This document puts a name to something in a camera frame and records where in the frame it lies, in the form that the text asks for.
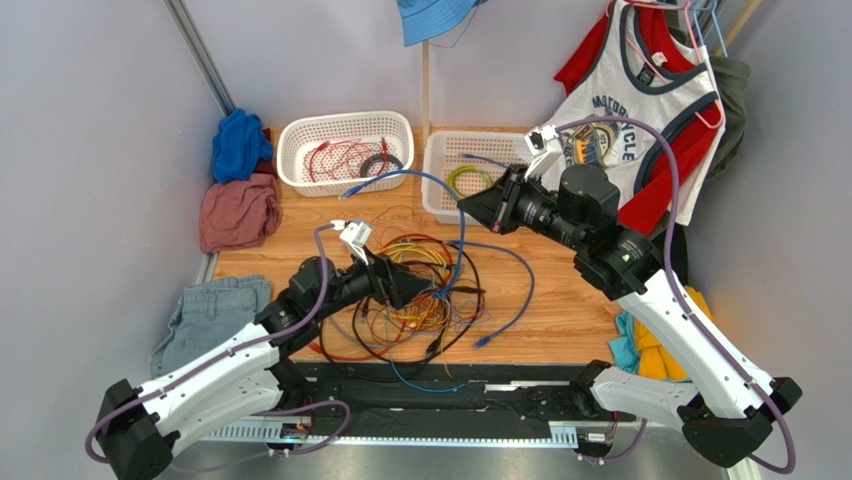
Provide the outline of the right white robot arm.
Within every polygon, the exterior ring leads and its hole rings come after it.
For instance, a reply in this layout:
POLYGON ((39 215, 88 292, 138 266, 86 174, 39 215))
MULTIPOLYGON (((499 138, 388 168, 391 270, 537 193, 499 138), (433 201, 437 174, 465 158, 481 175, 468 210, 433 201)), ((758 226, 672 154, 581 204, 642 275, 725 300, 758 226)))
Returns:
POLYGON ((688 375, 684 383, 666 382, 593 361, 569 384, 573 404, 586 415, 620 412, 677 430, 725 468, 754 459, 779 431, 787 454, 782 472, 792 472, 796 451, 785 416, 801 388, 769 375, 719 331, 675 276, 669 246, 657 248, 619 222, 620 192, 601 166, 570 165, 556 190, 544 187, 543 175, 562 156, 562 134, 553 125, 530 130, 530 163, 509 166, 458 208, 494 233, 525 227, 571 249, 581 277, 646 326, 688 375))

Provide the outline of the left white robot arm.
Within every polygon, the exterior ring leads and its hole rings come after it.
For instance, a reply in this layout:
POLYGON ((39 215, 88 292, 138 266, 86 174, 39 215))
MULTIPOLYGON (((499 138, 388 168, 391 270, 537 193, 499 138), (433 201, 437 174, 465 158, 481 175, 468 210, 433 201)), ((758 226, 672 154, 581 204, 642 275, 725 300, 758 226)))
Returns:
POLYGON ((372 299, 403 309, 434 284, 371 252, 368 223, 332 221, 314 233, 326 230, 340 231, 351 266, 336 268, 320 249, 275 300, 220 345, 139 386, 113 384, 84 441, 89 458, 109 465, 119 479, 154 479, 187 447, 250 415, 343 408, 340 400, 307 403, 307 380, 291 355, 318 338, 323 320, 349 306, 372 299))

